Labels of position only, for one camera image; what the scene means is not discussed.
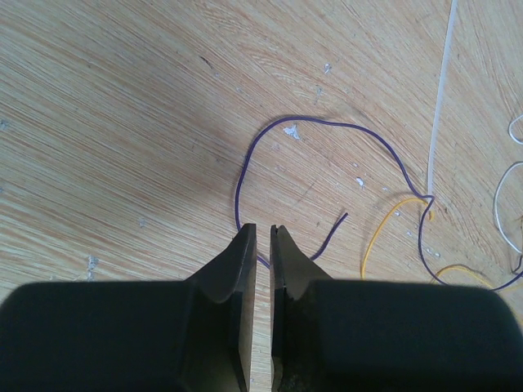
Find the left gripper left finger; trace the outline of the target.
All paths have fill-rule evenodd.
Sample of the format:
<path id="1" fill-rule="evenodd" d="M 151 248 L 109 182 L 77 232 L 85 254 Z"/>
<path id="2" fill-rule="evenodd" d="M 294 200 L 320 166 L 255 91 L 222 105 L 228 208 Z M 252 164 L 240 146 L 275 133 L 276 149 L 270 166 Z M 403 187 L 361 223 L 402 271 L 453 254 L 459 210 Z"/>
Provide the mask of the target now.
<path id="1" fill-rule="evenodd" d="M 1 305 L 4 391 L 246 391 L 257 235 L 178 281 L 28 283 Z"/>

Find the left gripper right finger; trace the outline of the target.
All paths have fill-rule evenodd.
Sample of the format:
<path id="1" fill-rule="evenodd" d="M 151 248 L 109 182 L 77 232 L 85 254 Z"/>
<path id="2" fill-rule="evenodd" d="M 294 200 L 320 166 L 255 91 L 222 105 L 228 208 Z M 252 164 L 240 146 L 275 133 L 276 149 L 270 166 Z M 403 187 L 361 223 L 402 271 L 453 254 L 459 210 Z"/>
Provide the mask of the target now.
<path id="1" fill-rule="evenodd" d="M 342 280 L 270 231 L 275 391 L 519 391 L 522 334 L 478 287 Z"/>

